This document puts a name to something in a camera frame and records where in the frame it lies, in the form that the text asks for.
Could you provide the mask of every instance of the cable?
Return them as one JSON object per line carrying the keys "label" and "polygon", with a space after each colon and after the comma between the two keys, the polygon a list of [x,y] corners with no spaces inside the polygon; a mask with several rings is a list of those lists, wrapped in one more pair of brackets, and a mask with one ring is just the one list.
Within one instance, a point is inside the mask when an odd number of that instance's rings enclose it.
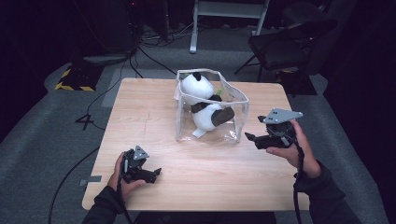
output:
{"label": "cable", "polygon": [[[168,40],[167,43],[162,44],[162,45],[161,45],[161,43],[163,42],[163,39],[162,39],[160,36],[158,36],[158,35],[143,35],[143,36],[142,36],[142,43],[141,43],[141,45],[143,45],[143,46],[145,46],[145,47],[148,47],[148,48],[155,48],[155,47],[165,47],[165,46],[168,46],[168,45],[174,43],[176,40],[179,40],[179,39],[183,38],[183,37],[186,36],[186,35],[191,35],[192,32],[190,32],[190,33],[188,33],[188,34],[184,34],[184,35],[183,35],[182,33],[185,32],[185,31],[187,31],[187,30],[190,30],[191,28],[189,29],[189,27],[191,27],[192,25],[193,25],[193,23],[191,23],[191,24],[189,24],[188,26],[182,28],[181,30],[178,30],[178,31],[174,31],[174,32],[172,32],[172,33],[169,33],[167,36],[168,36],[168,39],[170,39],[170,41]],[[153,40],[153,39],[157,39],[157,43],[151,44],[151,43],[147,43],[147,42],[146,42],[146,40]]]}
{"label": "cable", "polygon": [[[131,65],[132,69],[134,69],[134,66],[133,66],[132,63],[131,63],[131,58],[129,58],[129,65]],[[140,73],[139,73],[136,69],[134,69],[134,71],[135,71],[141,78],[143,78],[142,75],[140,75]]]}
{"label": "cable", "polygon": [[134,61],[136,62],[136,69],[139,66],[139,62],[137,61],[137,55],[134,56]]}
{"label": "cable", "polygon": [[[103,95],[105,95],[107,92],[111,91],[111,90],[117,85],[117,83],[120,82],[121,77],[122,77],[122,69],[123,69],[123,67],[125,66],[126,61],[127,61],[127,60],[125,60],[124,63],[122,64],[122,67],[121,67],[121,70],[120,70],[119,79],[114,83],[113,86],[111,86],[111,88],[109,88],[107,91],[102,92],[98,97],[96,97],[96,98],[88,105],[86,116],[88,116],[88,117],[90,116],[90,108],[91,108],[91,106],[93,105],[93,103],[95,103],[100,97],[102,97]],[[101,128],[101,127],[97,126],[94,122],[92,122],[92,124],[93,124],[94,127],[98,128],[98,129],[105,130],[104,128]]]}
{"label": "cable", "polygon": [[131,53],[125,53],[124,56],[122,56],[121,58],[118,59],[108,59],[108,60],[103,60],[103,61],[93,61],[90,60],[89,58],[84,58],[84,60],[89,63],[92,66],[95,67],[106,67],[106,66],[110,66],[110,65],[114,65],[117,63],[122,63],[125,60],[128,60],[129,57],[131,57]]}
{"label": "cable", "polygon": [[102,46],[102,48],[108,50],[109,52],[113,52],[113,53],[124,53],[125,51],[117,51],[117,50],[113,50],[113,49],[120,49],[120,48],[109,48],[108,46],[105,46],[105,44],[99,39],[99,37],[96,35],[96,33],[93,31],[93,29],[91,28],[90,23],[88,22],[87,18],[84,16],[84,14],[81,11],[81,8],[79,7],[78,3],[73,0],[73,3],[76,7],[76,9],[78,10],[79,15],[81,16],[81,18],[84,20],[85,24],[87,25],[88,29],[91,31],[91,34],[93,35],[93,37],[96,39],[96,41]]}
{"label": "cable", "polygon": [[124,163],[122,162],[120,165],[119,179],[117,181],[117,194],[119,195],[119,203],[120,203],[120,206],[122,207],[123,214],[125,215],[125,218],[128,221],[128,223],[132,224],[133,222],[131,220],[131,217],[128,214],[128,211],[126,210],[125,202],[122,199],[121,180],[123,178],[123,175],[121,173],[122,173],[123,169],[124,169]]}
{"label": "cable", "polygon": [[148,56],[147,53],[146,53],[145,51],[143,51],[140,47],[139,47],[139,49],[140,49],[148,58],[150,58],[152,61],[154,61],[155,63],[161,65],[161,66],[164,67],[164,68],[166,68],[166,69],[167,69],[168,71],[170,71],[171,73],[177,75],[174,71],[172,71],[171,69],[169,69],[168,67],[166,67],[166,66],[163,65],[162,63],[159,63],[159,62],[155,61],[153,58],[151,58],[150,56]]}
{"label": "cable", "polygon": [[[289,140],[292,141],[294,143],[294,145],[297,147],[297,151],[298,151],[298,166],[297,166],[296,181],[294,182],[294,184],[296,184],[303,177],[304,156],[305,156],[305,154],[304,154],[303,149],[298,144],[297,139],[294,139],[294,138],[288,136],[287,134],[284,134],[284,136],[289,138]],[[303,222],[301,221],[300,206],[298,204],[298,192],[295,189],[293,190],[293,202],[294,202],[294,211],[296,213],[297,222],[299,224],[302,224]]]}
{"label": "cable", "polygon": [[69,175],[76,169],[76,167],[78,167],[83,161],[85,161],[88,157],[90,157],[95,151],[97,151],[99,149],[99,147],[97,147],[96,149],[94,149],[93,151],[91,151],[90,153],[88,153],[88,155],[86,155],[84,158],[82,158],[78,163],[76,163],[76,165],[74,165],[72,167],[72,169],[69,170],[69,172],[67,172],[67,174],[64,176],[64,179],[62,179],[61,184],[59,185],[59,187],[56,189],[55,194],[53,195],[52,198],[52,202],[50,204],[49,207],[49,220],[48,223],[51,223],[51,218],[52,218],[52,208],[53,205],[55,204],[55,199],[56,196],[58,195],[59,190],[61,189],[62,185],[64,184],[64,181],[67,179],[67,177],[69,177]]}

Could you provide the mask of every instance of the person's left hand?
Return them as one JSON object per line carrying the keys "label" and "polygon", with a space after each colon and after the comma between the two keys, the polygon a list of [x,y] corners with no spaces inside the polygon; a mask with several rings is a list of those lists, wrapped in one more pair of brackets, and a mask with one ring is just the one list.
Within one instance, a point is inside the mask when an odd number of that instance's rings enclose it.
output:
{"label": "person's left hand", "polygon": [[[114,173],[107,182],[107,185],[113,188],[115,191],[117,191],[117,182],[119,180],[119,175],[120,175],[120,165],[122,163],[122,156],[123,156],[123,152],[120,154],[119,158],[117,159],[116,165],[114,167]],[[125,201],[129,193],[131,193],[134,189],[142,187],[145,184],[146,181],[142,179],[136,180],[129,184],[126,183],[124,179],[122,179],[121,180],[122,199]]]}

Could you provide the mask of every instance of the hand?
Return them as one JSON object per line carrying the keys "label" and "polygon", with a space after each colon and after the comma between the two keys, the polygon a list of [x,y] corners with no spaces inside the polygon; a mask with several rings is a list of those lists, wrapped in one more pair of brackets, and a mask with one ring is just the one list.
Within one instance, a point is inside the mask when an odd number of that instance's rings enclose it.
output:
{"label": "hand", "polygon": [[[320,176],[320,165],[314,157],[312,148],[309,145],[308,138],[304,134],[303,129],[296,120],[291,120],[290,123],[293,125],[294,131],[296,132],[298,144],[304,152],[303,171],[306,173],[308,178],[316,178]],[[285,158],[292,166],[297,168],[298,151],[294,144],[292,144],[289,148],[268,147],[266,150],[270,154]]]}
{"label": "hand", "polygon": [[[123,152],[120,154],[119,158],[117,159],[116,165],[114,167],[114,173],[107,182],[107,185],[113,188],[115,191],[117,191],[117,183],[120,175],[120,165],[122,163],[122,156],[123,156]],[[122,179],[121,180],[122,199],[125,201],[129,193],[131,193],[134,189],[142,187],[145,184],[146,184],[145,180],[136,180],[135,182],[128,184],[125,182],[124,179]]]}

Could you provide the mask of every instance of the person's right hand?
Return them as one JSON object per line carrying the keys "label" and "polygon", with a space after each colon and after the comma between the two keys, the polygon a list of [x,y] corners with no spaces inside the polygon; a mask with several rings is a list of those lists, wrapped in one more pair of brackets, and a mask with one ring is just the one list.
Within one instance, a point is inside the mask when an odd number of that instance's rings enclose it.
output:
{"label": "person's right hand", "polygon": [[[305,154],[303,171],[306,173],[308,178],[316,178],[320,176],[320,165],[314,157],[312,148],[309,145],[308,138],[304,134],[303,129],[294,119],[290,120],[290,123],[293,125],[294,131],[296,132],[298,144],[303,149]],[[298,167],[298,151],[294,144],[292,144],[289,148],[268,147],[266,151],[278,157],[285,158],[292,166],[296,168]]]}

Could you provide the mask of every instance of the clear plastic bag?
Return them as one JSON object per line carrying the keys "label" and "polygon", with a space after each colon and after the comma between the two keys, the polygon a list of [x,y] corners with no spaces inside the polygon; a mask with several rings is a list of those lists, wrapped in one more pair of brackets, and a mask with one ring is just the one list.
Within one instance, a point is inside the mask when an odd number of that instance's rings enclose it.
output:
{"label": "clear plastic bag", "polygon": [[[221,97],[221,102],[195,97],[183,92],[181,82],[187,76],[199,72],[213,85],[215,92]],[[177,87],[175,90],[177,100],[177,141],[200,139],[201,141],[218,142],[233,141],[239,143],[248,118],[248,98],[237,88],[231,86],[220,72],[210,69],[191,69],[177,71]],[[220,124],[214,130],[202,131],[197,129],[191,112],[191,102],[204,102],[211,105],[220,105],[222,109],[230,107],[233,110],[233,118]]]}

